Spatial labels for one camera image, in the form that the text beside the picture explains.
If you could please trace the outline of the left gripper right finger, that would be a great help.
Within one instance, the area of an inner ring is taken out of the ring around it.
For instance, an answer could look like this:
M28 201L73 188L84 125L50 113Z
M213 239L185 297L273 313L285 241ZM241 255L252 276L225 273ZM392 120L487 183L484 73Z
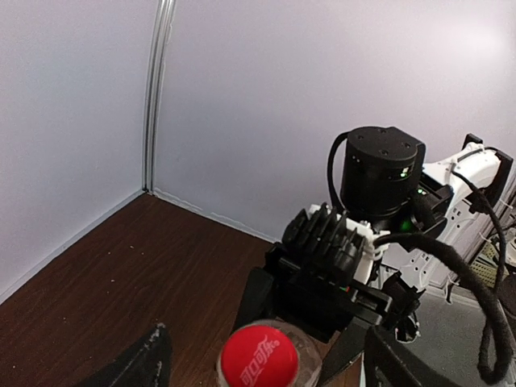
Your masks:
M451 386L382 327L370 327L364 340L365 385Z

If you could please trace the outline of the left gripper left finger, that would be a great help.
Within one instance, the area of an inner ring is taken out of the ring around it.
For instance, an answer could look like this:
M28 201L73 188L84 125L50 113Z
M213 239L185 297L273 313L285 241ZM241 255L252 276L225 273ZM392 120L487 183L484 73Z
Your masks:
M160 322L113 362L86 379L87 386L169 386L172 340Z

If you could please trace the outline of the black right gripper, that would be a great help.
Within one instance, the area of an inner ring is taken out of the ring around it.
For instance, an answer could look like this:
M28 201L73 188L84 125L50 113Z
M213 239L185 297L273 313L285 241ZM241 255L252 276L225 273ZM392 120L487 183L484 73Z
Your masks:
M265 254L264 269L253 268L248 274L235 328L274 315L323 343L342 331L322 361L318 386L328 386L360 356L366 385L378 386L371 338L393 299L355 280L337 287L313 273L304 273L300 260L282 245L274 245Z

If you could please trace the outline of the red label cola bottle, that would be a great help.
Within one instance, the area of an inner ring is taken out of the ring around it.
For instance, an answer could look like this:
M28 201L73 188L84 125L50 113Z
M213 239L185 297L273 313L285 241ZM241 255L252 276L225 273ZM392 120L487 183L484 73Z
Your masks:
M291 341L293 342L293 345L295 346L298 352L299 369L297 378L291 386L316 386L318 384L318 380L322 370L323 360L314 341L303 330L290 323L273 319L257 320L244 327L249 327L251 325L265 325L274 327L286 334L287 337L291 339ZM218 360L217 373L218 385L223 386L219 381Z

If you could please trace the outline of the red bottle cap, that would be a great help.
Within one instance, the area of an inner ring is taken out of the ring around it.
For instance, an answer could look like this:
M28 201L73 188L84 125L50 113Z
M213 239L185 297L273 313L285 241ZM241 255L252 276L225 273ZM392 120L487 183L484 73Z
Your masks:
M298 352L280 330L251 325L224 344L218 359L223 386L291 386L299 369Z

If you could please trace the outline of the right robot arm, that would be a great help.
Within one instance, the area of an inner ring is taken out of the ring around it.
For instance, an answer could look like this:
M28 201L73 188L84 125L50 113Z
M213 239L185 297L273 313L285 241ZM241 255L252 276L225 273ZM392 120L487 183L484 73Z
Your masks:
M423 142L396 127L340 134L342 184L301 210L254 268L218 356L222 386L321 386L362 359L369 386L448 386L402 344L437 264L486 316L478 371L496 385L513 362L495 293L452 246L491 214L512 159L469 135L460 152L425 162Z

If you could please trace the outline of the right aluminium frame post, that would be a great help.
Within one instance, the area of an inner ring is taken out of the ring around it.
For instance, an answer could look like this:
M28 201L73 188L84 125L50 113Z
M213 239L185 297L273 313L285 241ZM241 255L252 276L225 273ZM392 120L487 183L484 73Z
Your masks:
M164 79L166 50L173 29L176 4L177 2L174 0L158 2L152 33L144 107L142 190L145 193L152 193L154 190L160 96Z

